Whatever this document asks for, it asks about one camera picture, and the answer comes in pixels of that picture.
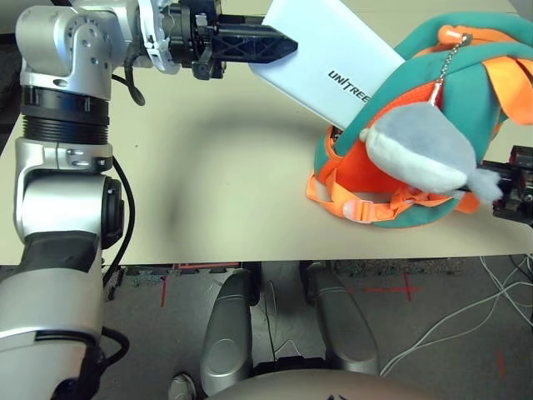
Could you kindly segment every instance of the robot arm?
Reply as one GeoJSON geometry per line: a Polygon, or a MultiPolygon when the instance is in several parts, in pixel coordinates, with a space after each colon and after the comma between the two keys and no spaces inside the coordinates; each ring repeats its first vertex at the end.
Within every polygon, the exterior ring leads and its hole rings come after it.
{"type": "Polygon", "coordinates": [[[220,0],[80,0],[20,16],[14,222],[24,254],[0,283],[0,398],[91,398],[117,360],[99,347],[102,250],[122,236],[124,209],[121,183],[102,174],[113,160],[112,71],[124,66],[138,97],[134,65],[222,78],[225,61],[267,63],[296,49],[260,18],[221,13],[220,0]]]}

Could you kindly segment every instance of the table surface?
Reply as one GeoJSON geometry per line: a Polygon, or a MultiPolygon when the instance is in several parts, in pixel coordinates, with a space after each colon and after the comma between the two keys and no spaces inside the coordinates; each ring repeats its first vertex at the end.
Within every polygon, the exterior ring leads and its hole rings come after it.
{"type": "MultiPolygon", "coordinates": [[[[503,0],[345,1],[390,45],[449,11],[514,12],[503,0]]],[[[267,0],[226,0],[226,13],[261,14],[267,0]]],[[[147,105],[113,83],[110,142],[137,205],[123,263],[413,258],[530,253],[533,230],[491,216],[457,212],[424,227],[387,230],[333,217],[305,196],[318,138],[327,123],[230,64],[222,80],[200,82],[138,70],[147,105]]],[[[12,227],[14,139],[0,158],[0,264],[16,264],[12,227]]],[[[531,127],[506,123],[487,159],[505,162],[513,144],[531,145],[531,127]]],[[[109,261],[118,245],[104,253],[109,261]]]]}

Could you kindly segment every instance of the red tape marking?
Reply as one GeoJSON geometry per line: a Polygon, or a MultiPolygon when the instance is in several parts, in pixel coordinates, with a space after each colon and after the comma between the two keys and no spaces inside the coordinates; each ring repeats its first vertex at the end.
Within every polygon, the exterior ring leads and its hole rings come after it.
{"type": "MultiPolygon", "coordinates": [[[[421,290],[418,286],[409,286],[409,291],[411,293],[416,293],[421,290]]],[[[407,289],[405,287],[364,287],[363,292],[367,293],[405,293],[407,289]]]]}
{"type": "Polygon", "coordinates": [[[498,358],[498,374],[500,379],[503,379],[506,377],[506,363],[503,358],[503,352],[500,349],[496,352],[496,357],[498,358]]]}
{"type": "Polygon", "coordinates": [[[411,289],[409,288],[409,278],[407,277],[407,274],[405,272],[403,273],[403,282],[406,283],[407,300],[411,301],[412,296],[411,296],[411,289]]]}
{"type": "Polygon", "coordinates": [[[216,267],[238,267],[240,262],[212,262],[208,264],[177,264],[178,269],[200,269],[216,267]]]}
{"type": "Polygon", "coordinates": [[[165,297],[167,296],[167,277],[163,277],[163,287],[161,290],[161,307],[165,307],[165,297]]]}

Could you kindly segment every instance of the white box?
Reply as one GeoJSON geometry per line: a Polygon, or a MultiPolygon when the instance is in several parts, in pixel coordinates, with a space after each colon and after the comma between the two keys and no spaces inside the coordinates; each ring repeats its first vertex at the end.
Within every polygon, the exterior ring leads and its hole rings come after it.
{"type": "Polygon", "coordinates": [[[298,49],[251,70],[340,129],[404,62],[339,0],[273,0],[263,24],[298,49]]]}

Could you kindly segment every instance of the plush keychain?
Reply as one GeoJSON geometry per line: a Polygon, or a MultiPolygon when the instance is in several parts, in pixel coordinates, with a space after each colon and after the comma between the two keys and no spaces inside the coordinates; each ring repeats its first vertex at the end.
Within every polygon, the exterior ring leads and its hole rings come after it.
{"type": "Polygon", "coordinates": [[[429,102],[393,108],[359,138],[375,165],[414,188],[453,196],[467,186],[481,202],[493,203],[502,196],[499,175],[476,166],[471,143],[436,106],[451,59],[470,40],[463,36],[451,50],[429,102]]]}

